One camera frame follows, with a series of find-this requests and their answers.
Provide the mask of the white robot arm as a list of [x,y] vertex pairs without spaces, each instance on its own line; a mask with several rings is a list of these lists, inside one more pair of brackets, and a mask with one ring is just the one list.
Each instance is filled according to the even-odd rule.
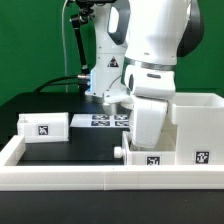
[[70,0],[89,97],[130,111],[131,145],[154,148],[175,94],[179,57],[201,42],[197,0]]

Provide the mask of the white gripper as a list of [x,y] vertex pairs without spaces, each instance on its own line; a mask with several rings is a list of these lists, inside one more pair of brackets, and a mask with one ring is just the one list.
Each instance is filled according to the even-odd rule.
[[130,130],[132,144],[136,147],[154,148],[160,138],[168,102],[134,97]]

